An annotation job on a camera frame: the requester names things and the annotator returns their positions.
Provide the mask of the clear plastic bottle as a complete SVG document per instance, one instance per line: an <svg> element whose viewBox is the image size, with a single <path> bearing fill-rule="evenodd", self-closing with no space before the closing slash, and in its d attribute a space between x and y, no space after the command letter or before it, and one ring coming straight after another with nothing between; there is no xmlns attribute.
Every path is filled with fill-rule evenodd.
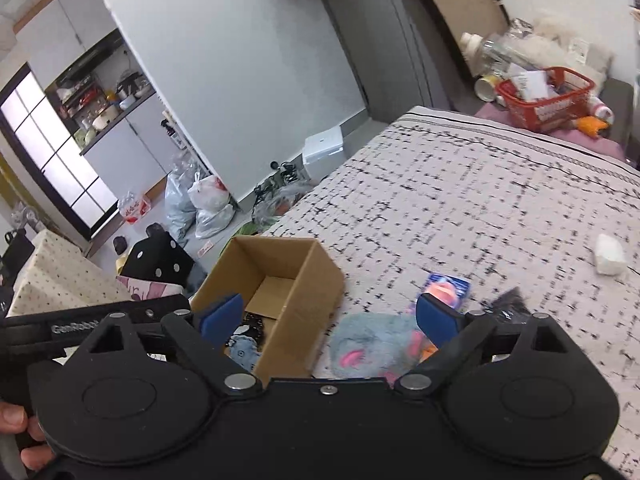
<svg viewBox="0 0 640 480"><path fill-rule="evenodd" d="M525 58L506 46L502 37L496 34L483 37L464 32L459 46L473 76L505 74L511 65L521 68L529 66Z"/></svg>

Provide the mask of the denim elephant soft toy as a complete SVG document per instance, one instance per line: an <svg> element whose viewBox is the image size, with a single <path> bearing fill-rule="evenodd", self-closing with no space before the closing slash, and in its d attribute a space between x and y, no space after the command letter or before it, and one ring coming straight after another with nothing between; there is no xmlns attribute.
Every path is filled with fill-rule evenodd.
<svg viewBox="0 0 640 480"><path fill-rule="evenodd" d="M252 337L233 335L228 341L228 357L248 372L254 370L261 356Z"/></svg>

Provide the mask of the white flat box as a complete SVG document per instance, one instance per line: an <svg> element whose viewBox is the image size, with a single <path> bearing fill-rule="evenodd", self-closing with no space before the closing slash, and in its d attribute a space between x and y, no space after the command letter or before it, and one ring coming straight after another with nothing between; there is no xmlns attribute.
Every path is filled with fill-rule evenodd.
<svg viewBox="0 0 640 480"><path fill-rule="evenodd" d="M346 160L343 133L340 126L308 136L305 140L302 161L311 181L322 181L334 170L340 168Z"/></svg>

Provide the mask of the orange small box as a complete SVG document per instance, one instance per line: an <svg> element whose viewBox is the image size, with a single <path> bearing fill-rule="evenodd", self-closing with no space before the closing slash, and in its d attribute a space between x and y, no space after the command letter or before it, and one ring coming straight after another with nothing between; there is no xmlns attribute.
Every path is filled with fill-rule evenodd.
<svg viewBox="0 0 640 480"><path fill-rule="evenodd" d="M574 124L578 131L589 136L591 139L597 139L600 136L600 133L608 130L608 127L610 126L604 120L594 116L577 118L574 120Z"/></svg>

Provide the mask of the blue orange snack packet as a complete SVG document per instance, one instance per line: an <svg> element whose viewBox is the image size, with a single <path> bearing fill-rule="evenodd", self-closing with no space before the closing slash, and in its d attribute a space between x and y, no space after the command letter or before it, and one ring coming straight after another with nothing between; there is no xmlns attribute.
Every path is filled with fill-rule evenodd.
<svg viewBox="0 0 640 480"><path fill-rule="evenodd" d="M469 297L471 284L463 278L448 274L431 273L424 286L424 294L434 296L451 309L461 312Z"/></svg>

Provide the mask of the white pink small bottle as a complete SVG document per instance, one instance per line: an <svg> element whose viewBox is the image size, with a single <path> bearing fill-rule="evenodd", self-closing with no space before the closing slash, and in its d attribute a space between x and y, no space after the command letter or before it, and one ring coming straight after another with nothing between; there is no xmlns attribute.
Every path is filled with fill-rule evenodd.
<svg viewBox="0 0 640 480"><path fill-rule="evenodd" d="M602 120L608 125L615 122L615 114L611 107L608 107L598 96L591 93L588 98L589 114L595 118Z"/></svg>

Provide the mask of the red plastic basket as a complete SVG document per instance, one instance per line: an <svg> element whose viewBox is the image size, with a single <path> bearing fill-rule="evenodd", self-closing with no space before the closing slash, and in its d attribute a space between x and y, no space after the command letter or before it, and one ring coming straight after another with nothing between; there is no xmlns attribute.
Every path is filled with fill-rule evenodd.
<svg viewBox="0 0 640 480"><path fill-rule="evenodd" d="M533 132L549 132L571 119L588 115L588 101L594 82L581 73L562 66L545 68L544 86L541 78L529 78L532 90L546 89L548 96L526 100L525 84L518 88L513 79L498 84L496 91L506 103L506 110L515 127Z"/></svg>

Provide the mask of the dark grey wardrobe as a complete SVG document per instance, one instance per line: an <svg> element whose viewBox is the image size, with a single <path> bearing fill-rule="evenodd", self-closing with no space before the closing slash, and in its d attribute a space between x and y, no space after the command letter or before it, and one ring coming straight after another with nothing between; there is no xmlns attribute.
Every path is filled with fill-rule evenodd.
<svg viewBox="0 0 640 480"><path fill-rule="evenodd" d="M370 116L392 122L416 105L473 114L434 4L426 0L322 0Z"/></svg>

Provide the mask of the paper cup roll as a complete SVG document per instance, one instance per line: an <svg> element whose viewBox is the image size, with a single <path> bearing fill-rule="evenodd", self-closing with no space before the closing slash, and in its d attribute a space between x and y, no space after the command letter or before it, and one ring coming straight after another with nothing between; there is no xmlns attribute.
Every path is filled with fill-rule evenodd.
<svg viewBox="0 0 640 480"><path fill-rule="evenodd" d="M495 102L497 99L497 87L503 82L503 78L497 74L486 74L475 81L474 91L476 96L485 103Z"/></svg>

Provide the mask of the cream dotted fabric box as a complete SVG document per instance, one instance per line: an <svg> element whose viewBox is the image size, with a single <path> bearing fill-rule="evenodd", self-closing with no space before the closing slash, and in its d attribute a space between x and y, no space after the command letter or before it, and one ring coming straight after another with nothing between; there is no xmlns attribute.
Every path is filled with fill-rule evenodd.
<svg viewBox="0 0 640 480"><path fill-rule="evenodd" d="M131 299L126 287L81 249L49 230L39 232L35 250L14 284L11 316L77 309Z"/></svg>

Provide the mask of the dark fuzzy soft item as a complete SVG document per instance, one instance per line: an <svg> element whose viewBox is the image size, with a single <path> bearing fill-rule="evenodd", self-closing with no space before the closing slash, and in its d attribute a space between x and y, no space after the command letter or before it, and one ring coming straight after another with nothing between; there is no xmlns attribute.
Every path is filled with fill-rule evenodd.
<svg viewBox="0 0 640 480"><path fill-rule="evenodd" d="M501 294L495 300L483 307L485 313L499 323L525 324L530 318L524 298L518 287L514 287Z"/></svg>

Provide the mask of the white fluffy pillow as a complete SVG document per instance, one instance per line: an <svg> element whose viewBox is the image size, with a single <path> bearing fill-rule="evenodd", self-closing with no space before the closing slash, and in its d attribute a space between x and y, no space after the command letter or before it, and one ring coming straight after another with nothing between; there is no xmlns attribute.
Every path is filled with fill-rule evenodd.
<svg viewBox="0 0 640 480"><path fill-rule="evenodd" d="M514 18L503 39L532 65L562 66L591 79L597 96L608 80L613 52L584 38L556 16L544 15L533 24Z"/></svg>

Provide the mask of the light blue plush toy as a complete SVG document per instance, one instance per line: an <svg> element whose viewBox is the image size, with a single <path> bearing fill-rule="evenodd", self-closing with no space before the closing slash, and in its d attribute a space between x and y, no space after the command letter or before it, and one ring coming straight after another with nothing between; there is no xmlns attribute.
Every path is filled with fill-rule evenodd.
<svg viewBox="0 0 640 480"><path fill-rule="evenodd" d="M330 369L337 378L384 378L393 385L436 351L411 315L350 314L330 337Z"/></svg>

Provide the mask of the white plastic bag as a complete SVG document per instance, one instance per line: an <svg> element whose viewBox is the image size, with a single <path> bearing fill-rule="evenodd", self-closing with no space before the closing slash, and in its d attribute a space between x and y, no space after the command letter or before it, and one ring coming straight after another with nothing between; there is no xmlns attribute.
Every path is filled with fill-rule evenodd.
<svg viewBox="0 0 640 480"><path fill-rule="evenodd" d="M227 206L230 198L228 190L214 174L195 181L188 189L188 194L196 209L210 212L220 211Z"/></svg>

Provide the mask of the brown cardboard box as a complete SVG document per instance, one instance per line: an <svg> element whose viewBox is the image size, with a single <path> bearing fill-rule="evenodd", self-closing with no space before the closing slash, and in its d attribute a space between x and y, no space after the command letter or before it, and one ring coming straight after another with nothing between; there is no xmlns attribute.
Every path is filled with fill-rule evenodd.
<svg viewBox="0 0 640 480"><path fill-rule="evenodd" d="M272 378L307 378L345 289L341 269L318 240L237 236L191 299L200 312L238 294L243 310L262 316L266 341L253 373Z"/></svg>

